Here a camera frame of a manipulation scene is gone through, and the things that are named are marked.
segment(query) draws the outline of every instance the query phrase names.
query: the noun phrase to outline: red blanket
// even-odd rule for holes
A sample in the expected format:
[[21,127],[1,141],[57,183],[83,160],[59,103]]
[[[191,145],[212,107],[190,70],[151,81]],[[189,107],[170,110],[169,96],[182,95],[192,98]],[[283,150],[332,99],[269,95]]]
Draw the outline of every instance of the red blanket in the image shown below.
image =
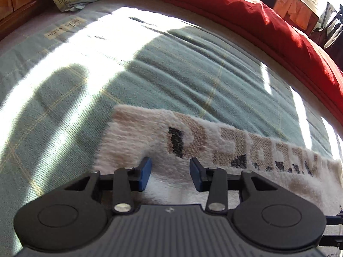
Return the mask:
[[343,124],[343,77],[332,59],[259,0],[163,0],[243,36],[293,73]]

